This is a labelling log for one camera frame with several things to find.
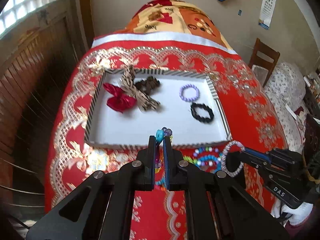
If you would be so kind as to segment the orange heart pattern blanket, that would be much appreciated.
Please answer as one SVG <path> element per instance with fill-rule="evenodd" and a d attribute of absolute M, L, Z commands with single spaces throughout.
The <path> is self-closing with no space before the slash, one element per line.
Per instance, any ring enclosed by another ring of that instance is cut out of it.
<path fill-rule="evenodd" d="M 152 33 L 170 31 L 211 40 L 231 49 L 210 17 L 197 6 L 179 0 L 154 0 L 143 5 L 124 29 L 124 33 Z"/>

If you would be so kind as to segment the eye chart poster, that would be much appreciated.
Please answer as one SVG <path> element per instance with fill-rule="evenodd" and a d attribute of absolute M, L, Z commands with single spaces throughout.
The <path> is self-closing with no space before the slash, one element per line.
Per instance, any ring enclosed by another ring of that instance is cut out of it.
<path fill-rule="evenodd" d="M 259 15 L 259 25 L 264 29 L 270 28 L 275 6 L 276 6 L 276 0 L 262 0 L 260 15 Z"/>

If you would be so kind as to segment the red satin scrunchie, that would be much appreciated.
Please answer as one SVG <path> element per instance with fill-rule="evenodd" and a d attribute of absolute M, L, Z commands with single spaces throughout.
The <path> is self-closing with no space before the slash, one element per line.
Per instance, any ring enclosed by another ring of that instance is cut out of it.
<path fill-rule="evenodd" d="M 112 97 L 107 100 L 106 104 L 116 112 L 124 113 L 134 107 L 137 103 L 135 98 L 127 95 L 124 90 L 118 86 L 104 83 L 103 88 L 112 95 Z"/>

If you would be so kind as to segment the red floral bedspread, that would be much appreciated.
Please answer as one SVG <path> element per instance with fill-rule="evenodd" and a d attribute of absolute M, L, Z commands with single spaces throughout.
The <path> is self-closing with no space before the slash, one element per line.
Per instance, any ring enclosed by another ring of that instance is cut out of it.
<path fill-rule="evenodd" d="M 94 39 L 62 97 L 49 144 L 45 210 L 49 211 L 94 171 L 113 172 L 136 151 L 96 150 L 84 142 L 95 86 L 106 69 L 138 68 L 204 72 L 212 79 L 234 140 L 260 152 L 287 148 L 272 103 L 242 58 L 225 39 L 161 31 L 114 33 Z"/>

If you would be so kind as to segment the white floral cushion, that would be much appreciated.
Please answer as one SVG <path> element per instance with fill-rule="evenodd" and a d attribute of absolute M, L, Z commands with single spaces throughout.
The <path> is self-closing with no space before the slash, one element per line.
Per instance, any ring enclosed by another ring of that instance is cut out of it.
<path fill-rule="evenodd" d="M 303 103 L 306 88 L 299 68 L 287 62 L 277 64 L 264 91 L 274 106 L 289 150 L 301 153 L 308 110 Z"/>

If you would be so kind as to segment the white tray striped rim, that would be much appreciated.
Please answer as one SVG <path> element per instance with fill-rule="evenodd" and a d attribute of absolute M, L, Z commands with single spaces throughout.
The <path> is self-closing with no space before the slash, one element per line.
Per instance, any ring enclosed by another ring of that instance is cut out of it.
<path fill-rule="evenodd" d="M 112 97 L 104 83 L 118 86 L 123 69 L 109 69 L 100 77 L 88 112 L 84 141 L 90 146 L 137 150 L 148 144 L 149 136 L 163 127 L 172 130 L 175 148 L 217 146 L 232 139 L 221 101 L 212 80 L 206 73 L 178 70 L 137 69 L 136 80 L 153 76 L 160 87 L 152 94 L 159 101 L 159 111 L 141 111 L 133 107 L 123 113 L 107 106 Z M 191 104 L 181 100 L 180 88 L 192 84 L 200 91 L 197 103 L 212 109 L 214 119 L 203 124 L 193 118 Z"/>

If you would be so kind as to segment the brown scrunchie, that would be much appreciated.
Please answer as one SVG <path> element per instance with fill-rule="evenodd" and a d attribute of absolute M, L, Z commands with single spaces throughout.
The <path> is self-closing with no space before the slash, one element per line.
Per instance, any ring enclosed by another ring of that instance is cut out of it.
<path fill-rule="evenodd" d="M 151 92 L 157 89 L 159 86 L 160 81 L 153 76 L 148 76 L 145 80 L 140 80 L 135 83 L 135 87 L 146 95 L 150 95 Z"/>

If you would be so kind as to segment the leopard print bow scrunchie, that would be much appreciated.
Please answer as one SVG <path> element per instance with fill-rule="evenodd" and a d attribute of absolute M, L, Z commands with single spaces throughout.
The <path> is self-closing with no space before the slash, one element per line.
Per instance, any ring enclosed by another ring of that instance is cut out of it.
<path fill-rule="evenodd" d="M 137 100 L 137 106 L 141 111 L 157 111 L 160 103 L 135 87 L 135 75 L 136 72 L 133 65 L 126 66 L 119 81 L 120 87 L 127 92 L 129 96 Z"/>

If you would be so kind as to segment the black scrunchie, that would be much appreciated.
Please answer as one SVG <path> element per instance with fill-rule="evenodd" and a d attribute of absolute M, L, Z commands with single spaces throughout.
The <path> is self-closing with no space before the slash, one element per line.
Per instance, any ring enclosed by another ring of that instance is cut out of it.
<path fill-rule="evenodd" d="M 190 110 L 192 117 L 203 124 L 210 124 L 214 120 L 213 110 L 203 103 L 193 102 L 190 106 Z"/>

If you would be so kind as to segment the wooden chair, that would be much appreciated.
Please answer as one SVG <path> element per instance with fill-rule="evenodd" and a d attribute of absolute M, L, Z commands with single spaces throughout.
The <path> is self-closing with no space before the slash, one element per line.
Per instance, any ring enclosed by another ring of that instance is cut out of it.
<path fill-rule="evenodd" d="M 279 58 L 280 52 L 264 44 L 259 38 L 256 38 L 248 66 L 251 70 L 253 70 L 253 66 L 258 66 L 267 71 L 264 81 L 261 83 L 263 87 L 267 84 Z"/>

